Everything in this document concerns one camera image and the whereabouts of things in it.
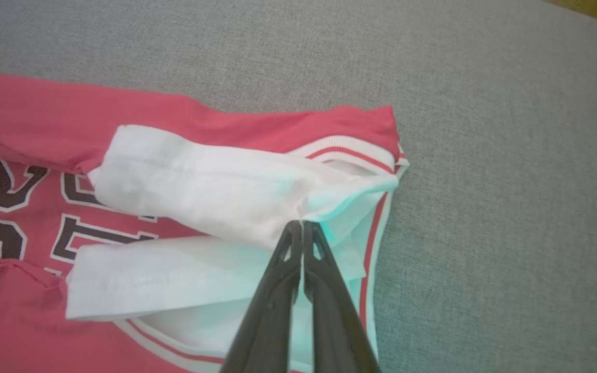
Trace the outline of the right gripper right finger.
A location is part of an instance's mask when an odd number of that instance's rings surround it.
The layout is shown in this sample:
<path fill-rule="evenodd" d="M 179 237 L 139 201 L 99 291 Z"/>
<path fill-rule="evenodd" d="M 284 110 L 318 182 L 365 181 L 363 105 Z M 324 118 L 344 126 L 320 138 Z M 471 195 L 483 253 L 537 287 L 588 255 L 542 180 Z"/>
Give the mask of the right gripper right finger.
<path fill-rule="evenodd" d="M 305 294 L 312 303 L 315 372 L 380 372 L 324 231 L 304 223 Z"/>

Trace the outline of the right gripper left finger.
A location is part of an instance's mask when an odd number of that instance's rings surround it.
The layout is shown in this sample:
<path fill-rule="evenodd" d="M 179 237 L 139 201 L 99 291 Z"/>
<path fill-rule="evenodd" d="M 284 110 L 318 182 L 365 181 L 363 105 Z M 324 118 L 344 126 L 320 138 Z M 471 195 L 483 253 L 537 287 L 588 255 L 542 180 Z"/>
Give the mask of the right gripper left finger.
<path fill-rule="evenodd" d="M 289 372 L 292 307 L 301 278 L 302 227 L 289 222 L 272 253 L 221 372 Z"/>

